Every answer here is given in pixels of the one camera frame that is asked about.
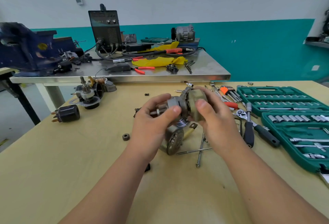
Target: person's left hand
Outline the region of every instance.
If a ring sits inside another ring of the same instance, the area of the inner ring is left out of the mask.
[[[181,113],[182,109],[179,106],[172,106],[156,118],[150,116],[150,112],[155,110],[156,105],[170,98],[169,93],[152,97],[136,113],[127,148],[138,153],[147,163],[155,157],[167,127]]]

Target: forearm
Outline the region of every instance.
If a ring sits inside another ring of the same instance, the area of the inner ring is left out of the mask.
[[[147,162],[127,148],[64,223],[125,223]]]
[[[255,224],[329,223],[246,145],[237,143],[223,159]]]

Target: small metal gear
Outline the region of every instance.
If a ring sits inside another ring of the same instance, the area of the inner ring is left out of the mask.
[[[128,141],[130,139],[130,135],[128,133],[122,135],[122,139],[124,141]]]

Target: hand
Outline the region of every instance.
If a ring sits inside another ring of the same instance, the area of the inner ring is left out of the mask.
[[[153,118],[150,112],[155,110],[156,105],[171,98],[169,93],[152,97],[136,113],[131,139],[127,148],[142,156],[149,163],[156,155],[160,147],[164,133],[171,122],[181,113],[179,106],[172,106],[162,115]]]
[[[209,102],[199,99],[196,101],[196,108],[205,118],[205,121],[199,123],[213,150],[223,156],[234,144],[244,143],[230,109],[219,96],[203,87],[195,87],[195,89],[202,90]]]

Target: black metal leg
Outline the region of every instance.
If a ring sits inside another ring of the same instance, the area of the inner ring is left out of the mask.
[[[24,95],[21,87],[19,84],[13,84],[9,77],[11,77],[11,73],[6,73],[0,76],[0,80],[5,80],[7,82],[7,85],[10,89],[13,90],[14,93],[18,95],[18,100],[22,104],[23,108],[25,109],[26,113],[31,118],[32,122],[37,125],[40,122],[40,119],[38,115],[35,113],[34,109],[32,108],[30,102],[27,100],[26,96]]]

